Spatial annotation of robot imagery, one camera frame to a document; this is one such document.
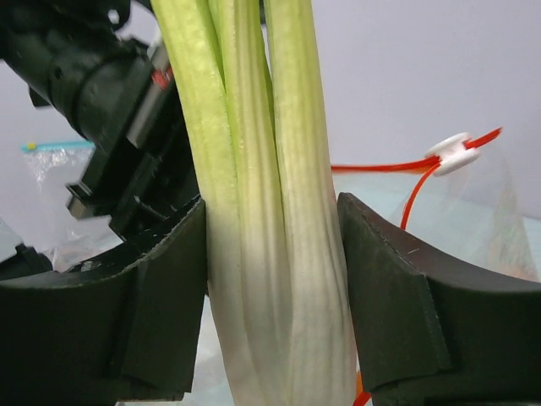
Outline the clear bag with orange zipper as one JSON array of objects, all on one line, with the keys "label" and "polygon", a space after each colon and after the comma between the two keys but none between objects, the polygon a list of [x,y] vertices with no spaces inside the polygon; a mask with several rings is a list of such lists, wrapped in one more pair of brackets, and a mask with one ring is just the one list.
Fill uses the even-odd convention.
[{"label": "clear bag with orange zipper", "polygon": [[[540,286],[539,255],[530,248],[509,168],[495,145],[498,136],[498,130],[457,134],[412,162],[336,164],[339,196],[354,195],[387,222],[458,260]],[[376,405],[364,386],[357,402]]]}]

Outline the toy green onion leek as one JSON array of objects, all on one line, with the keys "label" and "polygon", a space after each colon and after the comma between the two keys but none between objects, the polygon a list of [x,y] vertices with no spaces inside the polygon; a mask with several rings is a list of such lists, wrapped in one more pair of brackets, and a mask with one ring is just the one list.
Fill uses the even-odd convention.
[{"label": "toy green onion leek", "polygon": [[308,1],[155,1],[237,405],[350,405],[356,349]]}]

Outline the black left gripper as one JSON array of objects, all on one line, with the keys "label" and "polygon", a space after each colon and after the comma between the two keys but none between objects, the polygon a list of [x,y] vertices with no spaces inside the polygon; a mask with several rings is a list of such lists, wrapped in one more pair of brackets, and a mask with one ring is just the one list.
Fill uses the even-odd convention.
[{"label": "black left gripper", "polygon": [[1,59],[94,145],[68,185],[79,220],[108,217],[131,239],[198,194],[194,164],[162,42],[122,39],[129,1],[4,1]]}]

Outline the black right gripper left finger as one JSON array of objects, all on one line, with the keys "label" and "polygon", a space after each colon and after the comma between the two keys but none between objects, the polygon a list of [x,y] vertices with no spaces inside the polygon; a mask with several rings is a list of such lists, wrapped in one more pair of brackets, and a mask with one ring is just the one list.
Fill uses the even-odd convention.
[{"label": "black right gripper left finger", "polygon": [[2,272],[2,404],[113,405],[190,392],[205,246],[197,198],[66,272]]}]

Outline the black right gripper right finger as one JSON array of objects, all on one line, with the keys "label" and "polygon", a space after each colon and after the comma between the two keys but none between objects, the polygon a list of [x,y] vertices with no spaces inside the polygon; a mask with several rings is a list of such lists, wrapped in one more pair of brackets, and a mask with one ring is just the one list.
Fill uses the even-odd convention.
[{"label": "black right gripper right finger", "polygon": [[537,405],[540,286],[338,198],[363,385],[376,405]]}]

